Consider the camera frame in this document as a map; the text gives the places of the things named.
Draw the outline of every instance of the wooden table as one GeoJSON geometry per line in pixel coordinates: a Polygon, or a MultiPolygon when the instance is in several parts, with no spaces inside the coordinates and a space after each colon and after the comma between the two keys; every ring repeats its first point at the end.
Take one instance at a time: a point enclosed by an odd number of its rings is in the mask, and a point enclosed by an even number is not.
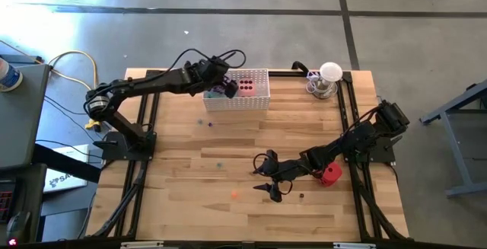
{"type": "MultiPolygon", "coordinates": [[[[146,70],[127,69],[126,78],[144,77],[146,70]]],[[[372,74],[355,71],[352,77],[362,115],[377,105],[372,74]]],[[[341,156],[336,160],[343,175],[331,187],[321,186],[311,176],[300,177],[282,203],[252,188],[270,181],[251,174],[254,155],[272,148],[280,161],[296,159],[298,152],[327,144],[342,132],[337,97],[317,100],[304,90],[306,81],[270,78],[271,103],[266,111],[206,112],[201,94],[161,94],[155,126],[158,142],[145,181],[137,239],[359,241],[349,170],[341,156]]],[[[140,97],[128,99],[119,112],[135,122],[139,103],[140,97]]],[[[116,161],[101,174],[88,234],[98,230],[118,205],[126,167],[126,161],[116,161]]],[[[377,204],[408,236],[393,172],[372,164],[371,175],[377,204]]],[[[367,207],[364,210],[372,233],[370,213],[367,207]]],[[[124,233],[131,214],[129,206],[124,233]]]]}

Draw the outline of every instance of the gray metal stand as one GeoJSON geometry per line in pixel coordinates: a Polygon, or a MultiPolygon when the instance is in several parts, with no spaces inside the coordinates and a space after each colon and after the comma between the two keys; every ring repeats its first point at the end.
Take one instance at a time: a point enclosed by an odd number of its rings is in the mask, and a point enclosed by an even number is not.
{"type": "Polygon", "coordinates": [[[460,170],[463,185],[446,190],[447,197],[467,193],[487,191],[487,182],[474,183],[466,166],[466,159],[471,161],[487,160],[487,111],[460,110],[467,104],[487,95],[487,80],[477,84],[437,110],[420,118],[428,125],[431,121],[442,119],[447,131],[450,147],[454,152],[455,162],[460,170]]]}

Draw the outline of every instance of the white bottle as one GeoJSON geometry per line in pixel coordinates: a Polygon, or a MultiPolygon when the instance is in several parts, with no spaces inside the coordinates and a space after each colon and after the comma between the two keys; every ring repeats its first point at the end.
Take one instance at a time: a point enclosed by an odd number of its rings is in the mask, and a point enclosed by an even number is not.
{"type": "Polygon", "coordinates": [[[20,71],[0,59],[0,92],[12,91],[22,82],[24,76],[20,71]]]}

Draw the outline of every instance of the concrete floor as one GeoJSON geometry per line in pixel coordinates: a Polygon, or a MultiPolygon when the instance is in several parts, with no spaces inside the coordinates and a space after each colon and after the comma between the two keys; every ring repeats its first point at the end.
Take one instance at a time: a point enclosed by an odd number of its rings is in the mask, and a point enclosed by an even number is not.
{"type": "MultiPolygon", "coordinates": [[[[349,9],[355,11],[424,12],[487,11],[484,1],[347,0],[349,9]]],[[[2,16],[7,16],[0,22],[8,28],[0,30],[0,35],[47,59],[68,49],[88,52],[97,61],[101,81],[123,77],[127,67],[167,66],[189,47],[208,54],[243,49],[249,68],[289,68],[295,60],[310,67],[334,61],[344,69],[351,68],[340,16],[63,14],[43,7],[5,6],[6,2],[339,10],[339,0],[0,0],[2,16]]],[[[377,93],[397,102],[412,122],[395,147],[399,188],[411,237],[487,247],[487,193],[446,199],[444,190],[461,182],[444,128],[441,122],[425,127],[416,121],[467,86],[487,78],[487,19],[351,18],[351,24],[360,68],[373,72],[377,93]],[[431,137],[438,139],[428,141],[431,137]]],[[[3,46],[0,51],[10,52],[3,46]]],[[[82,56],[66,57],[57,67],[92,83],[91,65],[82,56]]],[[[47,90],[47,95],[78,111],[84,93],[84,87],[56,76],[50,79],[47,90]]],[[[86,117],[76,120],[84,124],[86,117]]],[[[38,137],[76,145],[90,142],[49,105],[43,108],[38,137]]],[[[487,164],[477,167],[487,171],[487,164]]],[[[485,180],[485,174],[476,178],[485,180]]],[[[73,238],[82,214],[51,218],[71,219],[72,233],[51,231],[46,223],[44,238],[73,238]]]]}

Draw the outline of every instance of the white crate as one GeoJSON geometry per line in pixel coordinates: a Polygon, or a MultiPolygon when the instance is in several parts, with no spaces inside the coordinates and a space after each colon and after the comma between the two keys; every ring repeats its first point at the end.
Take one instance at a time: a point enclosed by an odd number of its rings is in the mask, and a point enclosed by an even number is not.
{"type": "Polygon", "coordinates": [[[241,78],[251,78],[255,83],[255,97],[207,97],[203,94],[203,102],[207,111],[220,110],[267,110],[271,101],[269,90],[268,69],[231,69],[227,75],[238,82],[241,78]]]}

